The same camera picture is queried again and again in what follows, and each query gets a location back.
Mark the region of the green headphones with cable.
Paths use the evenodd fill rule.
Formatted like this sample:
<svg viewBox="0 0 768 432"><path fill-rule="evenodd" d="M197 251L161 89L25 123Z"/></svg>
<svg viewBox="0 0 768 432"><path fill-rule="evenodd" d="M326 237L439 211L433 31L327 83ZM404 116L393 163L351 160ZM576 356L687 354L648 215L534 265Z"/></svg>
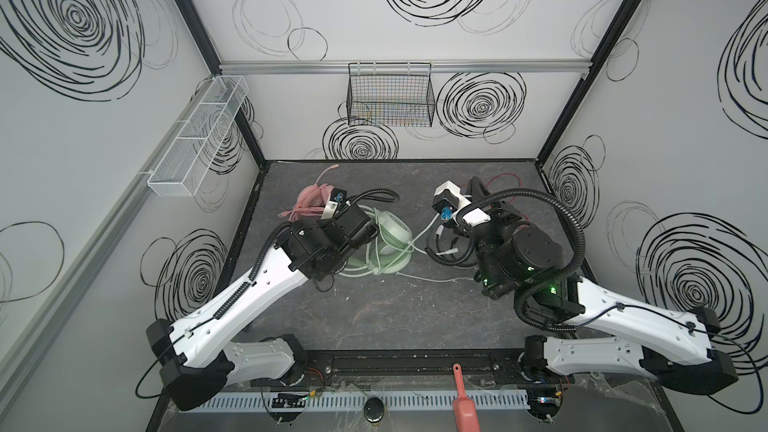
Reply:
<svg viewBox="0 0 768 432"><path fill-rule="evenodd" d="M424 237L436 224L435 215L428 225L414 234L398 216L375 207L362 205L361 209L379 228L379 235L365 245L363 258L350 258L339 276L358 279L367 276L396 275L430 283L456 283L458 278L429 279L404 273L415 254L426 255L426 247L419 247L417 241Z"/></svg>

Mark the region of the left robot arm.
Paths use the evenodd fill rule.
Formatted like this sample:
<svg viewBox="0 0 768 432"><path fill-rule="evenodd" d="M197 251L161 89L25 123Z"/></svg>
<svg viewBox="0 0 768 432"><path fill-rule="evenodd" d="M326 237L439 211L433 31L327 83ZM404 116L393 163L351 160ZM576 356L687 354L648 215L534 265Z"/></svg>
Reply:
<svg viewBox="0 0 768 432"><path fill-rule="evenodd" d="M377 188L347 196L331 194L320 217L280 223L255 264L207 303L171 322L146 330L163 384L162 393L181 411L195 409L225 387L254 380L299 383L308 355L292 334L243 343L237 335L278 299L308 281L334 276L362 246L380 234L361 203L395 203L397 192Z"/></svg>

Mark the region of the pink headphones with cable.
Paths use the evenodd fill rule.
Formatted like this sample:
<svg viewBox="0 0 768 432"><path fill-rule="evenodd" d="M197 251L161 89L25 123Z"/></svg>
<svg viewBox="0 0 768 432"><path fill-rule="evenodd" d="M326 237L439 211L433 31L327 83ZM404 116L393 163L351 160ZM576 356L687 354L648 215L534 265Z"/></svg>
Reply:
<svg viewBox="0 0 768 432"><path fill-rule="evenodd" d="M290 222L304 217L321 217L334 190L333 185L322 182L322 179L329 171L338 167L338 164L333 164L325 168L312 184L302 189L292 208L279 213L278 216Z"/></svg>

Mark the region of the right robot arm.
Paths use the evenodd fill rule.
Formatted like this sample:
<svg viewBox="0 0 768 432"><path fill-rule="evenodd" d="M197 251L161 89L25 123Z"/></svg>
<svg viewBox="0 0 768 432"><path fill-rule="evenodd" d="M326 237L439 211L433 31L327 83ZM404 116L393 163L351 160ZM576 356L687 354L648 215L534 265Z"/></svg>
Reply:
<svg viewBox="0 0 768 432"><path fill-rule="evenodd" d="M564 220L573 236L573 256L563 269L522 264L522 240L536 229L518 231L507 221L501 204L511 197L547 203ZM712 310L679 312L642 304L577 275L585 259L583 227L555 197L513 188L474 202L463 195L457 200L458 209L443 208L442 218L480 248L481 272L498 272L510 282L518 318L540 331L527 338L520 359L528 379L624 373L708 398L738 381L731 356L712 346L720 335Z"/></svg>

